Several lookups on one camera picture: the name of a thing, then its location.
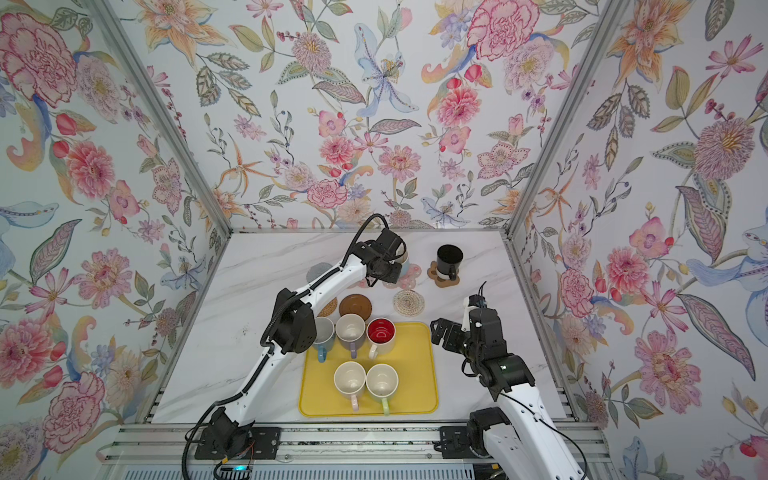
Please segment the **brown wooden round coaster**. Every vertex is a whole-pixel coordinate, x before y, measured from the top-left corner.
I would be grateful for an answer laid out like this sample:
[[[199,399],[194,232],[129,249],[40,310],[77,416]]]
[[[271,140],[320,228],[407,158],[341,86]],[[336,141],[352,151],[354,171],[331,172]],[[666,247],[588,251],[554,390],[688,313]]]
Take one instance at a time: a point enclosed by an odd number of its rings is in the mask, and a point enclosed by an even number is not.
[[[346,296],[339,304],[339,315],[354,314],[368,321],[372,315],[372,303],[362,294],[351,294]]]

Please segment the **colourful woven round coaster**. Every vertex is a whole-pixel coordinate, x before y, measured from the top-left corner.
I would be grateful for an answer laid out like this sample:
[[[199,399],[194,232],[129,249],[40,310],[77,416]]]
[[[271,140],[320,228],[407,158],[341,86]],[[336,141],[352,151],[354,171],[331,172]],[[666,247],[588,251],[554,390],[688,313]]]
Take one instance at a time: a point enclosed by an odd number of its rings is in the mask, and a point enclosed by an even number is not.
[[[393,297],[393,307],[399,315],[414,318],[423,313],[425,300],[413,290],[401,290]]]

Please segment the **cork paw print coaster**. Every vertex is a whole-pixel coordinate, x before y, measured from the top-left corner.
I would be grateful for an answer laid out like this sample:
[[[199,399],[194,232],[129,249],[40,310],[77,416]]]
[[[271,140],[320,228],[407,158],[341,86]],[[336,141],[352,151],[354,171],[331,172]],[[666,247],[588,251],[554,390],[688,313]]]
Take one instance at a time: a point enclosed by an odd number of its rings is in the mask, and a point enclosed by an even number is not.
[[[449,288],[460,283],[459,275],[456,275],[453,279],[447,275],[442,275],[438,270],[438,264],[436,261],[431,262],[427,275],[438,288]]]

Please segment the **grey round coaster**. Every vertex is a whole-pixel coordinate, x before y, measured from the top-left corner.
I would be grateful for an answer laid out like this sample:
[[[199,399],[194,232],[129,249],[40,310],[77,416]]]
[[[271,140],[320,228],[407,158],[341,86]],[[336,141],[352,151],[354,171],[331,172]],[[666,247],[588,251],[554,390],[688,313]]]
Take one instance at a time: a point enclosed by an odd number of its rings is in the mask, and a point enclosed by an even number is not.
[[[333,268],[333,265],[327,262],[321,262],[313,265],[306,273],[306,282],[313,284],[316,280],[326,274]]]

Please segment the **black mug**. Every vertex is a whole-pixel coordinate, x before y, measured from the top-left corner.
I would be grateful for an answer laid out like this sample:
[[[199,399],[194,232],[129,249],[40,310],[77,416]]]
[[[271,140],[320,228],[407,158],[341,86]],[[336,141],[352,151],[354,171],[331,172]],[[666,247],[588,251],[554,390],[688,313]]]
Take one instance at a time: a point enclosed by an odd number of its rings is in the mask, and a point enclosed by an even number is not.
[[[458,279],[460,265],[464,259],[463,251],[456,245],[441,245],[437,250],[436,271],[442,280]]]

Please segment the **green handle mug front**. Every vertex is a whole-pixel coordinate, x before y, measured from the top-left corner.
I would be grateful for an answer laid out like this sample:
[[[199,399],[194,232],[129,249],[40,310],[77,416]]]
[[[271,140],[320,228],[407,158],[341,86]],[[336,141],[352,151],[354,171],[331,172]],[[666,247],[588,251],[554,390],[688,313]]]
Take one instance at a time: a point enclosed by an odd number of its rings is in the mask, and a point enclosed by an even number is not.
[[[370,395],[381,404],[383,414],[390,415],[390,399],[399,387],[399,375],[389,364],[373,365],[367,372],[366,388]]]

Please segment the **blue mug back row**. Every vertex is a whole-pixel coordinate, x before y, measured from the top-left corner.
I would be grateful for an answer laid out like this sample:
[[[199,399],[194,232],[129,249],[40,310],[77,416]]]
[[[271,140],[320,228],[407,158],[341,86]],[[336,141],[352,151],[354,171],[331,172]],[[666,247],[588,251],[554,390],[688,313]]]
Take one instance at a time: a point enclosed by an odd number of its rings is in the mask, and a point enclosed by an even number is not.
[[[335,324],[330,318],[317,317],[315,319],[315,328],[316,338],[313,342],[313,348],[316,351],[318,362],[324,363],[334,346]]]

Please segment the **pink handle mug front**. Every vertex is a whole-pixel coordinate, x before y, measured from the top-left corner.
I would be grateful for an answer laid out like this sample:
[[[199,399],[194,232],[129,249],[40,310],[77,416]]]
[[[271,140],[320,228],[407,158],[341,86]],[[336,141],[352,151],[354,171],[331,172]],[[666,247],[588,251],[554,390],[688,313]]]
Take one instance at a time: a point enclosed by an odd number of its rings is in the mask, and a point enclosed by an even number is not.
[[[360,408],[360,399],[366,387],[367,372],[356,361],[344,362],[337,367],[333,376],[336,390],[349,402],[352,411],[357,413]]]

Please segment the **blue handle mug front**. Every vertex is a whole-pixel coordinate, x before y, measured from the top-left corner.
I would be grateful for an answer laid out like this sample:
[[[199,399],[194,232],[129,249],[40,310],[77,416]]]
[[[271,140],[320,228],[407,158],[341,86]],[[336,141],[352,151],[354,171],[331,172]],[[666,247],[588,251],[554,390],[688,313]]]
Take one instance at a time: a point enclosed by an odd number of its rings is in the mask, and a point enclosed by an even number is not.
[[[410,268],[409,254],[404,253],[402,257],[397,259],[397,263],[401,265],[401,270],[398,275],[398,279],[402,279],[406,276],[406,274],[408,273],[408,269]]]

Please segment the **woven rattan round coaster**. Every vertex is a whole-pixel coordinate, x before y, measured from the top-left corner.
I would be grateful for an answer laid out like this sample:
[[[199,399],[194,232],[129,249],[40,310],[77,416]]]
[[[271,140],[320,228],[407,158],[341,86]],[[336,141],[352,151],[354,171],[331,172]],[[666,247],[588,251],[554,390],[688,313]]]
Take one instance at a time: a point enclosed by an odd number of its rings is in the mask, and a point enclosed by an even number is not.
[[[319,313],[317,313],[318,317],[325,317],[325,318],[332,318],[338,309],[338,298],[333,298],[328,304],[326,304]]]

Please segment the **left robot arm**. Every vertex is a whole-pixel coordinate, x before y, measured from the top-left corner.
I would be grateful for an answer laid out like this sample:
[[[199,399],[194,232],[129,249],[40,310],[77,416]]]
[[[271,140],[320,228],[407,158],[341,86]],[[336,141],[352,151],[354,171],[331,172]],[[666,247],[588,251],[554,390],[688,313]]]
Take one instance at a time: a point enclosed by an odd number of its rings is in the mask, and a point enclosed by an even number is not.
[[[395,284],[399,280],[400,259],[407,247],[397,233],[383,227],[375,239],[363,240],[361,227],[342,259],[320,276],[295,290],[282,289],[276,297],[271,318],[260,339],[263,347],[236,394],[213,402],[185,435],[182,462],[190,448],[201,441],[199,431],[215,438],[220,454],[233,458],[250,445],[250,428],[260,415],[272,386],[287,365],[309,350],[317,340],[315,317],[339,293],[366,281]]]

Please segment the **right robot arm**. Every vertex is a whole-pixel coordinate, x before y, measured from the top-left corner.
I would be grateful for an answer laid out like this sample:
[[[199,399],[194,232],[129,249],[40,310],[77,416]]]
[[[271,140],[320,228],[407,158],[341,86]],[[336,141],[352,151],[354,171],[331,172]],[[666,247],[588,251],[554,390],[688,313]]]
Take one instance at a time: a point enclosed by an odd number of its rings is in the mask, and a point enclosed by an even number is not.
[[[464,429],[440,430],[443,456],[490,458],[509,479],[587,479],[586,455],[553,425],[528,365],[508,351],[498,312],[480,293],[464,306],[460,323],[430,323],[431,341],[463,357],[462,373],[488,390],[493,405],[470,413]]]

